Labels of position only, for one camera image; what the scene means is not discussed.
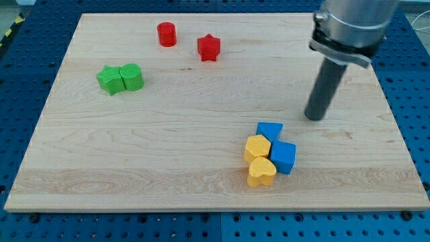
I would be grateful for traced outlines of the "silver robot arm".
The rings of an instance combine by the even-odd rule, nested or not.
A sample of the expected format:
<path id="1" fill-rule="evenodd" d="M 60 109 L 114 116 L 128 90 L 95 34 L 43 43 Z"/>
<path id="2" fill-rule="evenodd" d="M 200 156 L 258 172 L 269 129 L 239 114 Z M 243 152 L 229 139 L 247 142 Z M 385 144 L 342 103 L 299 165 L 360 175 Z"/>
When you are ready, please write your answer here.
<path id="1" fill-rule="evenodd" d="M 382 43 L 398 0 L 324 0 L 313 13 L 309 43 L 338 65 L 371 63 Z"/>

